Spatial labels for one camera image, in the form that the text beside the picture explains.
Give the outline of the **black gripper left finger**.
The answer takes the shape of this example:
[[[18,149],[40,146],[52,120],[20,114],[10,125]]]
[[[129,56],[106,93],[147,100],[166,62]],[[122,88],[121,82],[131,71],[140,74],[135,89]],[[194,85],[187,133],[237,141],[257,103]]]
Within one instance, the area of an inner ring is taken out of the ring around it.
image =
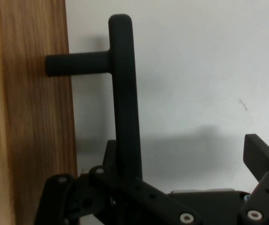
[[[74,178],[48,178],[39,201],[37,225],[76,225],[94,215],[105,225],[200,225],[202,217],[141,179],[117,173],[116,142],[107,143],[103,164]]]

